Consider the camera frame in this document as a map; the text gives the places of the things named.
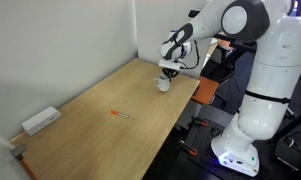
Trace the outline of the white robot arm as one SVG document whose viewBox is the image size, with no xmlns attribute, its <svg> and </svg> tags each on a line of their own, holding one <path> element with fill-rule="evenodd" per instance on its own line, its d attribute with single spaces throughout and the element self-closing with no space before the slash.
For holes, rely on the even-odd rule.
<svg viewBox="0 0 301 180">
<path fill-rule="evenodd" d="M 257 44 L 240 110 L 211 141 L 221 165 L 251 177 L 259 171 L 253 142 L 274 136 L 301 75 L 301 16 L 293 7 L 294 0 L 211 0 L 160 47 L 170 61 L 187 54 L 187 43 L 219 32 Z"/>
</svg>

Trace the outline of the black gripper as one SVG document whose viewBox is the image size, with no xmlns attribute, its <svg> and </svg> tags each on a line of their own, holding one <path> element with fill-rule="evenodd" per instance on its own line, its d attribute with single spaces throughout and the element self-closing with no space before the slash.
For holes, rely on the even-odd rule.
<svg viewBox="0 0 301 180">
<path fill-rule="evenodd" d="M 179 74 L 179 72 L 177 70 L 173 70 L 173 69 L 169 69 L 169 68 L 163 68 L 162 72 L 166 77 L 169 77 L 169 78 L 175 78 Z"/>
</svg>

